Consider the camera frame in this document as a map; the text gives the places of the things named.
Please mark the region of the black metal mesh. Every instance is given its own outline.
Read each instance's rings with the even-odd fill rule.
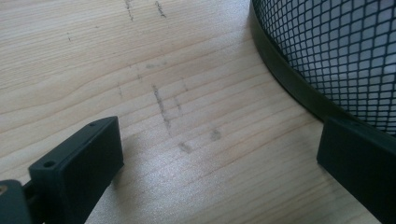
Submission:
[[[396,136],[394,0],[253,0],[289,65],[345,111]]]

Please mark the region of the wooden table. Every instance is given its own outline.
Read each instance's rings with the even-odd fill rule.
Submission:
[[[377,223],[317,165],[322,123],[262,63],[248,0],[0,2],[0,179],[119,116],[88,223]]]

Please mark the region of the table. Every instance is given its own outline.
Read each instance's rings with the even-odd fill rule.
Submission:
[[[322,123],[274,80],[248,0],[0,1],[0,178],[119,116],[87,223],[378,223],[316,161]]]

